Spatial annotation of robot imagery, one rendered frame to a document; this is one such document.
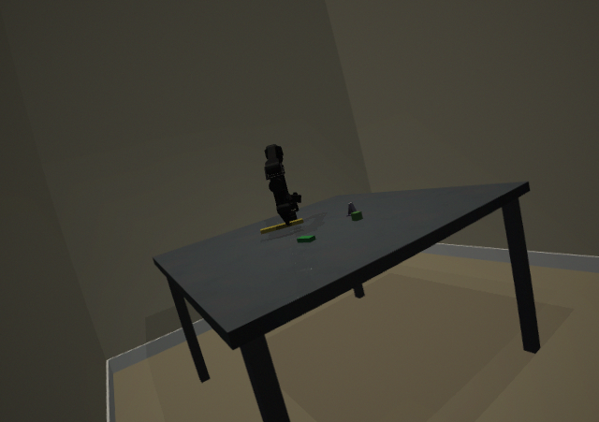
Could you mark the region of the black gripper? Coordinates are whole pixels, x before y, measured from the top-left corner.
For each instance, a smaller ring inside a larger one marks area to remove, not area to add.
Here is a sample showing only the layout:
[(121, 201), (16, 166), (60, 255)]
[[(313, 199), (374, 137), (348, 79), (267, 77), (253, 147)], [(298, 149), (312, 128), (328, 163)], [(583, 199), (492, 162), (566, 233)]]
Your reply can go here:
[(290, 226), (289, 213), (292, 211), (292, 207), (291, 204), (287, 203), (286, 194), (286, 189), (282, 190), (279, 193), (273, 193), (276, 202), (277, 212), (285, 221), (285, 223), (288, 226)]

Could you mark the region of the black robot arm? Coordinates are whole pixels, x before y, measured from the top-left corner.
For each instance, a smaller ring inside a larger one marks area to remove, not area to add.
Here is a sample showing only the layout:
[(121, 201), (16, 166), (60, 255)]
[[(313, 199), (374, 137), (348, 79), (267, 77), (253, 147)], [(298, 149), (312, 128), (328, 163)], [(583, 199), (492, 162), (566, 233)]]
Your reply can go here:
[(292, 210), (289, 213), (289, 221), (298, 220), (296, 211), (299, 211), (298, 203), (301, 203), (301, 195), (293, 193), (290, 195), (285, 182), (285, 169), (283, 162), (283, 150), (281, 146), (272, 144), (266, 147), (265, 155), (268, 161), (265, 163), (266, 180), (270, 180), (269, 188), (273, 193), (279, 193), (286, 189), (287, 203), (291, 204)]

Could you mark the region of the yellow bar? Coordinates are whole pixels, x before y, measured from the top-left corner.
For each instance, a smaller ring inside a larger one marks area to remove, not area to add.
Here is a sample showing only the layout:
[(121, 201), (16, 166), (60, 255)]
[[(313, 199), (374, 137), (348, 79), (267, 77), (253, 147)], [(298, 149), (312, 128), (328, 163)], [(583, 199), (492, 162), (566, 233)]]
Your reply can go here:
[[(290, 226), (295, 226), (295, 225), (299, 225), (299, 224), (303, 224), (302, 218), (300, 218), (298, 220), (290, 221)], [(265, 234), (265, 233), (269, 233), (271, 231), (279, 230), (279, 229), (290, 227), (290, 226), (288, 226), (286, 223), (283, 223), (283, 224), (279, 224), (276, 226), (262, 228), (262, 229), (260, 229), (260, 232), (261, 232), (261, 234)]]

